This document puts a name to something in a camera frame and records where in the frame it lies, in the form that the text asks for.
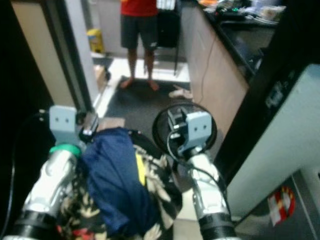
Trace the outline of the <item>navy blue garment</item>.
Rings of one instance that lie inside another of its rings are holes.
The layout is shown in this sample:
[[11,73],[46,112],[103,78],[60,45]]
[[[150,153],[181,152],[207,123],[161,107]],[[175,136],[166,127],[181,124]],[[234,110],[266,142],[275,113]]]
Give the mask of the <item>navy blue garment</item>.
[[157,208],[142,185],[133,141],[126,128],[93,137],[81,157],[87,192],[111,236],[143,236],[157,222]]

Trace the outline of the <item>grey washing machine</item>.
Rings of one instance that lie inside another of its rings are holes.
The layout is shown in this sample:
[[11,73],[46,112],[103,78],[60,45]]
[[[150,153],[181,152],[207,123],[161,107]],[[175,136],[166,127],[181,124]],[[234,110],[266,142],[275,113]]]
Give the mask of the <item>grey washing machine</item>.
[[304,69],[232,179],[231,214],[244,217],[300,169],[320,169],[320,64]]

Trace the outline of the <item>black round floor fan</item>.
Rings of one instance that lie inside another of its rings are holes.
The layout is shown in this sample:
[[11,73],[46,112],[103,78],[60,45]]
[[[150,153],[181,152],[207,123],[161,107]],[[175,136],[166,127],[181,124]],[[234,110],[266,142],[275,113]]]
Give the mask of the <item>black round floor fan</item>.
[[[170,126],[169,126],[167,110],[169,110],[170,108],[186,108],[187,114],[192,112],[204,111],[204,112],[208,112],[211,115],[213,120],[212,134],[211,134],[211,137],[206,142],[206,146],[204,150],[196,151],[194,148],[192,149],[192,151],[188,152],[187,155],[182,155],[179,153],[178,147],[182,146],[185,140],[169,139]],[[193,102],[178,102],[158,112],[157,116],[154,118],[153,126],[151,127],[151,135],[156,146],[161,148],[163,153],[169,154],[170,156],[176,159],[189,159],[192,156],[195,156],[197,154],[205,153],[214,145],[218,135],[218,126],[217,126],[217,122],[213,118],[213,115],[204,106],[201,106],[198,103],[193,103]]]

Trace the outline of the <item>beige slippers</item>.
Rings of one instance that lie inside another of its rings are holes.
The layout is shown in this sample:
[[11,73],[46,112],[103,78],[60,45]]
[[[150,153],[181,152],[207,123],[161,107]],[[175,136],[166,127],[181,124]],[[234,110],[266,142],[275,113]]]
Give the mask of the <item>beige slippers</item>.
[[189,89],[173,84],[174,90],[170,91],[168,96],[172,99],[193,99],[194,95]]

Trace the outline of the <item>dark floor mat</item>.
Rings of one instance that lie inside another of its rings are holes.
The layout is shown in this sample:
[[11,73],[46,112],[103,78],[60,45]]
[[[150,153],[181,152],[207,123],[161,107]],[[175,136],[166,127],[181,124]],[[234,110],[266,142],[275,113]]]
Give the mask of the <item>dark floor mat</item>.
[[151,137],[153,122],[158,112],[180,102],[185,98],[171,98],[169,93],[177,89],[190,90],[189,82],[156,80],[158,90],[151,89],[145,78],[137,78],[128,87],[116,89],[105,113],[106,117],[125,119],[125,128],[138,130]]

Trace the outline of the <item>wooden kitchen cabinet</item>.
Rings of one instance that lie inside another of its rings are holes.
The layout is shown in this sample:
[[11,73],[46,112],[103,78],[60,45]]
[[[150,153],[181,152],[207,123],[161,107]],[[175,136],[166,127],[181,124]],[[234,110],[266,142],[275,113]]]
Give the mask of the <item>wooden kitchen cabinet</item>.
[[226,135],[249,89],[230,52],[195,0],[182,0],[181,44],[194,102],[208,109]]

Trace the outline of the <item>dark floral patterned garment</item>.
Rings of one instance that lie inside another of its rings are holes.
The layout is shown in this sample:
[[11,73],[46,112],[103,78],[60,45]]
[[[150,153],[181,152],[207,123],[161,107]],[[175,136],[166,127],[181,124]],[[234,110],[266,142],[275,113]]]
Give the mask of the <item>dark floral patterned garment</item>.
[[142,192],[150,197],[150,210],[135,206],[134,211],[142,213],[142,219],[150,220],[148,230],[126,233],[133,230],[133,214],[126,214],[125,207],[133,206],[130,200],[124,200],[123,206],[115,207],[109,213],[98,207],[96,193],[89,192],[89,183],[85,170],[78,169],[71,183],[71,194],[63,201],[57,220],[57,231],[64,240],[164,240],[172,237],[174,223],[183,208],[182,192],[170,174],[166,157],[158,155],[155,148],[146,150],[135,145],[135,164],[140,168]]

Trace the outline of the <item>yellow container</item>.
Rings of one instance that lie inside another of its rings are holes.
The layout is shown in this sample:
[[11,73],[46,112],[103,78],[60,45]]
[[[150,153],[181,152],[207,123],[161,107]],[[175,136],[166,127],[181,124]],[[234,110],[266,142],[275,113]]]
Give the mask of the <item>yellow container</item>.
[[88,29],[86,35],[89,41],[90,51],[96,54],[104,54],[105,46],[103,44],[101,30],[98,28]]

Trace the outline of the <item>black chair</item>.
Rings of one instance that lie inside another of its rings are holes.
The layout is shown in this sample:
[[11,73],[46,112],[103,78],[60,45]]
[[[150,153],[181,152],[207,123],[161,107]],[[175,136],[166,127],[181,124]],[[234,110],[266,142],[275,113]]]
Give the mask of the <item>black chair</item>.
[[174,49],[174,76],[178,75],[181,16],[175,10],[160,10],[157,15],[158,47]]

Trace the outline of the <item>person in red shirt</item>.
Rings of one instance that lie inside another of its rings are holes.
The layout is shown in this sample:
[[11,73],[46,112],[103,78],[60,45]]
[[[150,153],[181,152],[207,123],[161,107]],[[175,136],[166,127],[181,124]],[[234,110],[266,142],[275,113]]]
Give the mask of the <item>person in red shirt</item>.
[[153,91],[159,89],[154,81],[154,51],[158,47],[157,0],[120,0],[120,41],[126,49],[129,78],[119,87],[126,89],[134,82],[137,68],[138,39],[142,40],[143,62],[147,72],[147,83]]

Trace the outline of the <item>dark kitchen sink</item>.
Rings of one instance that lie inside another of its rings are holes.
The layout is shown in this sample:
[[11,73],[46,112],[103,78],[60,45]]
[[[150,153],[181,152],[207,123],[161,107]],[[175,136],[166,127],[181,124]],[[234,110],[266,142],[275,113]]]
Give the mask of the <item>dark kitchen sink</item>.
[[248,76],[254,75],[266,55],[276,26],[253,22],[222,22],[222,41],[230,48],[231,57]]

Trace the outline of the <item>pale bowl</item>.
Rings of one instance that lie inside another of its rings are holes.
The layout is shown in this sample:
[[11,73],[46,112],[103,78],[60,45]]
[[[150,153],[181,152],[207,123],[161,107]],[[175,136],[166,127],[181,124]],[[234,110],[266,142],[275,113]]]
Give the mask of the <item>pale bowl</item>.
[[286,6],[263,6],[259,11],[259,18],[269,22],[279,22]]

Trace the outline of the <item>white door frame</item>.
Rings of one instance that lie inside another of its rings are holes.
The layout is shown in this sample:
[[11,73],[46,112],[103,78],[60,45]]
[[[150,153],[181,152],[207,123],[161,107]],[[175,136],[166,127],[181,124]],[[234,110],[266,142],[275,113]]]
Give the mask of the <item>white door frame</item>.
[[64,0],[64,7],[68,15],[73,48],[75,54],[77,54],[74,63],[78,70],[78,82],[80,83],[82,98],[87,109],[93,112],[99,100],[100,91],[94,72],[94,62],[90,54],[83,1]]

